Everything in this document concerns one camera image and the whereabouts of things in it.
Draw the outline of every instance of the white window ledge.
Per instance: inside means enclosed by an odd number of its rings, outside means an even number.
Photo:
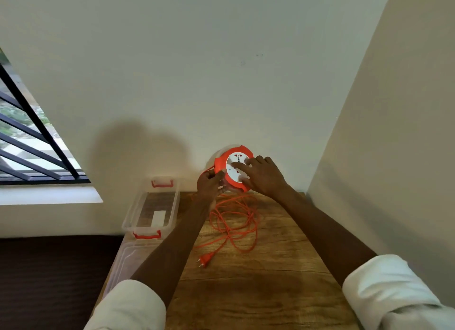
[[[1,186],[1,205],[102,203],[92,185]]]

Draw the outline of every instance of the dark floor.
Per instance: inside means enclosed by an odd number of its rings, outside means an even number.
[[[83,329],[122,238],[0,239],[0,329]]]

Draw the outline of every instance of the white shirt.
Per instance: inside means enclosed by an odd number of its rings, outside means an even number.
[[[370,259],[344,281],[343,293],[365,330],[455,329],[455,310],[443,306],[400,257]],[[141,282],[126,280],[100,302],[85,330],[163,330],[166,307]]]

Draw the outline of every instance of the window frame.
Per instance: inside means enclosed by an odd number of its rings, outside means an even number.
[[[34,163],[31,163],[25,159],[20,158],[19,156],[10,154],[2,149],[0,149],[0,157],[7,158],[16,163],[19,163],[23,166],[26,166],[32,169],[32,172],[19,172],[10,167],[4,166],[0,163],[0,172],[9,174],[10,176],[0,176],[0,186],[1,185],[32,185],[32,184],[87,184],[90,183],[90,180],[85,175],[84,172],[78,172],[71,162],[66,157],[65,153],[60,149],[52,135],[47,130],[46,126],[43,124],[41,119],[35,113],[30,103],[28,103],[25,96],[19,90],[17,85],[12,80],[11,76],[7,73],[3,65],[0,64],[0,79],[6,85],[8,90],[11,92],[13,97],[0,92],[0,98],[13,105],[14,107],[24,111],[30,118],[30,120],[35,124],[37,132],[34,129],[31,129],[28,126],[23,125],[22,123],[9,118],[8,116],[0,113],[0,121],[7,123],[16,129],[27,133],[28,135],[42,140],[45,143],[48,143],[60,160],[42,152],[35,148],[32,148],[13,137],[9,137],[4,133],[0,132],[0,140],[3,140],[9,144],[17,146],[24,151],[27,151],[30,154],[38,156],[43,160],[53,163],[54,165],[59,166],[63,172],[50,171],[46,168],[38,166]]]

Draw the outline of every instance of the person's right hand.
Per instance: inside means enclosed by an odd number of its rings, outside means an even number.
[[[249,179],[242,178],[241,180],[245,186],[272,199],[276,200],[282,191],[290,187],[270,157],[256,156],[245,160],[245,164],[232,162],[231,166],[249,176]]]

